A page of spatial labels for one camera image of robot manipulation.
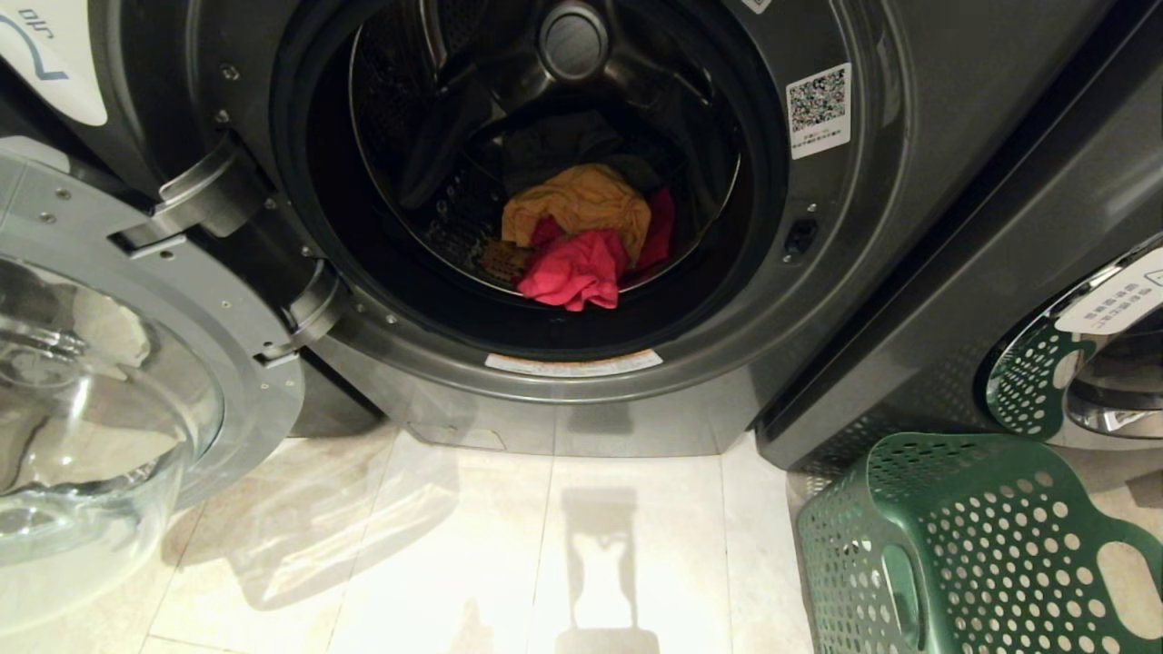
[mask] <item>tile floor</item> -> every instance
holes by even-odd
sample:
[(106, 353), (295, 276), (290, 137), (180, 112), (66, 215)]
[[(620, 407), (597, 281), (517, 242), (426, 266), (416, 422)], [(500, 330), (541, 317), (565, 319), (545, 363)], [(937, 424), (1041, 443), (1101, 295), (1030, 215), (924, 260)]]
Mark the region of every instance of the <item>tile floor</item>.
[(808, 653), (784, 472), (288, 440), (5, 654)]

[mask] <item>white label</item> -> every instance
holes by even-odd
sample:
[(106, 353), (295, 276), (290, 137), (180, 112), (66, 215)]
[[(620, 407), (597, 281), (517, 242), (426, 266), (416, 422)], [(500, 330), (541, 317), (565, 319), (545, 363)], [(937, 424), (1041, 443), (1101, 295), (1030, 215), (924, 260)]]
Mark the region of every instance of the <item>white label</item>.
[(538, 377), (605, 377), (654, 368), (659, 363), (662, 357), (655, 350), (642, 350), (601, 361), (529, 361), (499, 354), (491, 354), (485, 358), (485, 365), (488, 368)]
[(60, 113), (108, 120), (88, 40), (88, 0), (0, 0), (0, 56)]
[(756, 14), (762, 14), (768, 8), (768, 5), (771, 3), (771, 0), (743, 0), (743, 3)]
[(1163, 305), (1163, 248), (1142, 256), (1066, 310), (1059, 332), (1110, 336)]
[(851, 141), (852, 64), (789, 84), (787, 125), (793, 159)]

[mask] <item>yellow cloth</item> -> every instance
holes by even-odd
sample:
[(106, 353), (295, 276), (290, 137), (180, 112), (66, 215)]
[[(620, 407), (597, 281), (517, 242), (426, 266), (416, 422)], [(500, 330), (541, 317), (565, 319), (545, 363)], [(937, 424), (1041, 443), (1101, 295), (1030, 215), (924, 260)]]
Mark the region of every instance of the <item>yellow cloth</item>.
[(537, 221), (547, 215), (566, 234), (616, 229), (632, 266), (650, 228), (650, 206), (605, 164), (576, 165), (511, 198), (501, 219), (501, 240), (528, 248)]

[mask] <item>laundry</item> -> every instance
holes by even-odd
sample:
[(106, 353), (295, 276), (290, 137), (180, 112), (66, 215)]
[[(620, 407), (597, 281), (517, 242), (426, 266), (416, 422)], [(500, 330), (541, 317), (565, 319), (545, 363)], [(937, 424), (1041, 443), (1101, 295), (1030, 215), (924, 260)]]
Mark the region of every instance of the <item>laundry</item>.
[(647, 230), (642, 253), (638, 254), (638, 270), (670, 258), (670, 240), (675, 232), (675, 199), (669, 189), (663, 189), (650, 198), (650, 228)]
[(516, 289), (522, 296), (566, 311), (586, 303), (618, 306), (618, 278), (629, 257), (614, 229), (593, 229), (544, 244), (528, 260), (528, 271)]
[(650, 228), (649, 205), (604, 164), (573, 166), (511, 198), (501, 219), (501, 240), (522, 248), (533, 246), (534, 229), (544, 216), (552, 216), (572, 235), (615, 230), (632, 266), (638, 261)]
[(501, 182), (509, 197), (543, 184), (563, 170), (585, 163), (604, 163), (640, 193), (662, 186), (651, 165), (668, 154), (644, 140), (627, 143), (595, 111), (544, 118), (505, 135)]
[(525, 275), (526, 262), (533, 250), (519, 248), (508, 241), (488, 241), (480, 254), (480, 268), (488, 277), (502, 284), (515, 284)]
[(562, 229), (562, 226), (557, 225), (557, 221), (552, 216), (547, 215), (538, 220), (537, 226), (533, 228), (533, 235), (529, 236), (529, 244), (534, 248), (542, 248), (564, 235), (565, 230)]

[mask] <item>metal hinge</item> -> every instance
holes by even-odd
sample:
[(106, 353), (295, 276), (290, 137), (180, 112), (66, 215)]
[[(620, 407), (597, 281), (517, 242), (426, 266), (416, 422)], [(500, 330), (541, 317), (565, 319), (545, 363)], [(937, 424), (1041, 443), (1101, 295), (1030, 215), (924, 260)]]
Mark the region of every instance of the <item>metal hinge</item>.
[(326, 336), (343, 315), (349, 297), (348, 285), (335, 271), (335, 266), (328, 261), (315, 260), (315, 272), (311, 280), (284, 310), (288, 321), (294, 325), (291, 341), (263, 350), (257, 358), (269, 367), (278, 365), (283, 360), (295, 356), (294, 353), (299, 349)]
[(162, 186), (162, 204), (147, 222), (116, 240), (130, 249), (164, 241), (191, 227), (229, 236), (263, 207), (270, 190), (255, 161), (231, 133), (190, 170)]
[[(147, 222), (112, 239), (130, 258), (164, 249), (164, 243), (184, 239), (181, 234), (195, 226), (220, 239), (227, 237), (272, 204), (271, 190), (258, 165), (233, 133), (227, 133), (217, 147), (190, 170), (162, 186), (159, 194), (163, 202), (154, 207)], [(269, 246), (280, 247), (277, 243)], [(267, 368), (294, 358), (299, 349), (323, 337), (343, 314), (350, 294), (347, 284), (330, 262), (314, 260), (314, 266), (302, 291), (288, 306), (280, 307), (291, 339), (271, 344), (255, 356)]]

